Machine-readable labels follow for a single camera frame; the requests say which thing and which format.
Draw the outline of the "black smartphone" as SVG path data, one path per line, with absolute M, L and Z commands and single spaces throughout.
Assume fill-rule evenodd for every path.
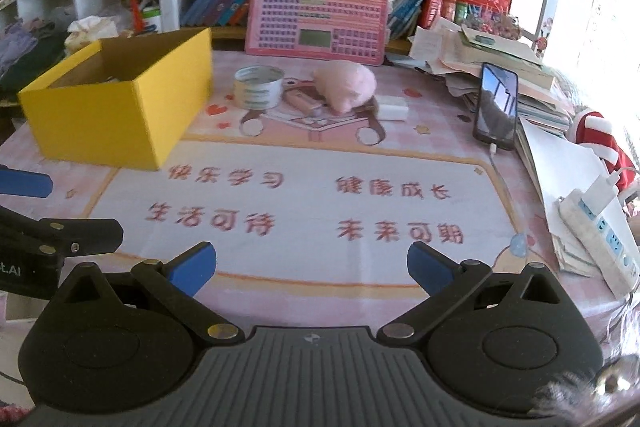
M 518 123 L 518 75 L 495 64 L 480 69 L 473 136 L 500 150 L 513 150 Z

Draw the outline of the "red white striped cloth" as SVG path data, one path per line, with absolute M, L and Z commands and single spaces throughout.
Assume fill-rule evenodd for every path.
M 603 162 L 609 173 L 622 170 L 617 181 L 618 193 L 628 197 L 639 188 L 639 175 L 631 167 L 634 163 L 617 143 L 612 124 L 596 110 L 577 113 L 567 131 L 567 138 L 575 144 L 590 148 Z

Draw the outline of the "stack of papers and books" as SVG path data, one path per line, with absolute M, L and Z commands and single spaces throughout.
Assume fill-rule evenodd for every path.
M 560 77 L 524 43 L 457 26 L 442 17 L 430 29 L 416 28 L 410 42 L 409 56 L 434 75 L 480 77 L 484 63 L 515 72 L 522 117 L 557 135 L 568 131 L 575 111 L 561 90 Z

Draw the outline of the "pink cartoon desk mat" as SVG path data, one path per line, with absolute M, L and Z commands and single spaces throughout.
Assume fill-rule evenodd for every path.
M 44 199 L 3 197 L 40 217 L 114 218 L 124 229 L 104 269 L 170 259 L 201 242 L 217 251 L 204 303 L 253 322 L 378 324 L 421 298 L 411 243 L 504 270 L 525 233 L 533 260 L 555 267 L 546 214 L 520 158 L 490 155 L 473 117 L 420 72 L 378 70 L 409 107 L 404 121 L 297 119 L 291 106 L 250 116 L 230 84 L 245 57 L 217 52 L 216 92 L 165 166 L 113 169 L 43 158 L 29 127 L 1 147 L 4 165 L 47 173 Z

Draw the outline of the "white eraser block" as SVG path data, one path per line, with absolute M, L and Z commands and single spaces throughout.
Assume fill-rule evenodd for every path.
M 377 95 L 374 98 L 374 113 L 382 121 L 406 121 L 409 106 L 400 96 Z

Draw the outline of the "white power strip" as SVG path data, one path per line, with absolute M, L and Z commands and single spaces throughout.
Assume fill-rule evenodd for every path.
M 556 202 L 564 225 L 582 244 L 600 270 L 616 299 L 623 299 L 639 286 L 639 251 L 623 219 L 615 228 L 603 213 L 595 215 L 576 188 Z

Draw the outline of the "pink learning keyboard tablet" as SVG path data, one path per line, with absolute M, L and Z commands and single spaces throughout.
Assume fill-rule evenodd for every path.
M 250 0 L 245 52 L 378 66 L 387 17 L 388 0 Z

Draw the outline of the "pile of dark clothes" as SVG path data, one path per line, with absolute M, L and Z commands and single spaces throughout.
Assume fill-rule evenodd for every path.
M 28 29 L 21 20 L 1 31 L 1 98 L 17 93 L 65 56 L 67 32 L 55 22 Z

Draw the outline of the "small pink stapler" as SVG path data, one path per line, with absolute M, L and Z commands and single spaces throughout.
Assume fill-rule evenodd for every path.
M 285 91 L 283 98 L 304 116 L 314 117 L 322 113 L 323 103 L 298 89 Z

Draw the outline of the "yellow cardboard box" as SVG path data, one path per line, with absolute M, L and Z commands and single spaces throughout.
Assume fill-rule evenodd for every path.
M 212 96 L 212 37 L 188 28 L 90 43 L 18 94 L 48 159 L 157 170 Z

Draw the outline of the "pink plush pig toy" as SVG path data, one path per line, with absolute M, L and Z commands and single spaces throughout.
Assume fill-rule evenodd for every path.
M 351 61 L 329 61 L 312 74 L 314 87 L 334 113 L 344 115 L 374 97 L 376 77 L 371 69 Z

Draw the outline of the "red toy bottle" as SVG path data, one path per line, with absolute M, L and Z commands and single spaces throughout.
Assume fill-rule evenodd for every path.
M 136 34 L 141 34 L 144 29 L 144 23 L 140 10 L 139 0 L 129 0 L 129 5 L 132 15 L 132 23 L 134 24 L 134 32 Z

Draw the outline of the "white tissue pack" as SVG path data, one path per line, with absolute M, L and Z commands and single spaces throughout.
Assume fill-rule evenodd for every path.
M 67 54 L 74 54 L 90 43 L 118 36 L 117 26 L 111 17 L 93 15 L 70 23 L 64 46 Z

